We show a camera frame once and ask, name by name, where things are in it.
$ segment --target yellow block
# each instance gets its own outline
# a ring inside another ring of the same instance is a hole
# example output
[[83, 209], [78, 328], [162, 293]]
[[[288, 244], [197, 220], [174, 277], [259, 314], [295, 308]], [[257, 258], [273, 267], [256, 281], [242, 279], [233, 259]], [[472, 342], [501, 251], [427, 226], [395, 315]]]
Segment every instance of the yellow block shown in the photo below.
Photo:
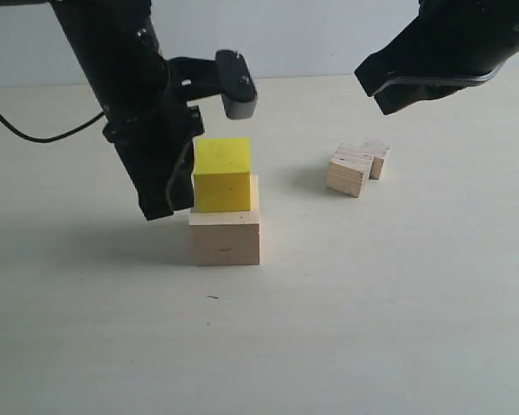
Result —
[[198, 139], [194, 173], [196, 210], [251, 210], [251, 171], [249, 138]]

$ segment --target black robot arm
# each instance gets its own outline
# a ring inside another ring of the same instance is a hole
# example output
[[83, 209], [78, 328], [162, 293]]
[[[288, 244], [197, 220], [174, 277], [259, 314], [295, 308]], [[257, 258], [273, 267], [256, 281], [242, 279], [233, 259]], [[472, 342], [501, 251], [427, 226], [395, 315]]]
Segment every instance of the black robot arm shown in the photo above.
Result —
[[519, 0], [420, 0], [419, 15], [357, 69], [383, 113], [491, 80], [519, 52]]
[[151, 0], [0, 0], [50, 3], [108, 123], [147, 220], [191, 208], [192, 138], [204, 132], [188, 102], [220, 94], [231, 119], [253, 115], [257, 92], [242, 55], [166, 61], [151, 23]]

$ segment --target plywood block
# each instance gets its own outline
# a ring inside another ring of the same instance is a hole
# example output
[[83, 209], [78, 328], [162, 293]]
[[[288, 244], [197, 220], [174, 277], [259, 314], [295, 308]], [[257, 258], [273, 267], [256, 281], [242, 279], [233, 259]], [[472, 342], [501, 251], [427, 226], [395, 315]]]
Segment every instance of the plywood block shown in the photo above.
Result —
[[251, 176], [252, 207], [247, 211], [199, 213], [189, 224], [198, 265], [258, 265], [260, 263], [260, 192]]
[[252, 208], [249, 138], [202, 138], [196, 142], [195, 206], [199, 212]]
[[379, 180], [381, 178], [382, 168], [390, 155], [390, 145], [381, 141], [368, 138], [360, 147], [366, 153], [372, 154], [375, 160], [371, 169], [371, 178]]
[[360, 197], [373, 166], [374, 158], [343, 156], [336, 153], [329, 163], [327, 187]]

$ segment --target white wall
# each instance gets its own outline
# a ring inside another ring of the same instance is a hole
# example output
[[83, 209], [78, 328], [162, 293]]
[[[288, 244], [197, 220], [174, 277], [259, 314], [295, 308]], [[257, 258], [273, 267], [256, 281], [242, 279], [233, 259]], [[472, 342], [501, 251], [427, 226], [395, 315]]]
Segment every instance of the white wall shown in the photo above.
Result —
[[[238, 48], [255, 77], [317, 75], [351, 73], [413, 19], [417, 6], [417, 0], [156, 0], [153, 20], [166, 56], [209, 59], [216, 49]], [[0, 9], [0, 86], [82, 82], [49, 6]]]

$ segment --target small wooden block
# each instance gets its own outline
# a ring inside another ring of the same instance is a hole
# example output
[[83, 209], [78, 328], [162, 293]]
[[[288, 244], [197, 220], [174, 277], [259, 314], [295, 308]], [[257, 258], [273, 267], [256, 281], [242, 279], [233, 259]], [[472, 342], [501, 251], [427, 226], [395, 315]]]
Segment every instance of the small wooden block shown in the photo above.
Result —
[[388, 144], [384, 144], [381, 141], [368, 138], [362, 144], [360, 149], [374, 156], [375, 160], [373, 161], [373, 168], [371, 169], [370, 176], [372, 179], [379, 180], [381, 178], [384, 163], [387, 161], [388, 156], [390, 155], [390, 146]]
[[338, 152], [329, 163], [327, 187], [360, 197], [373, 166], [373, 156], [345, 156]]
[[191, 211], [189, 224], [198, 265], [260, 263], [260, 192], [257, 176], [251, 176], [251, 189], [251, 210], [209, 214]]
[[249, 138], [202, 138], [196, 142], [195, 205], [198, 212], [252, 208]]

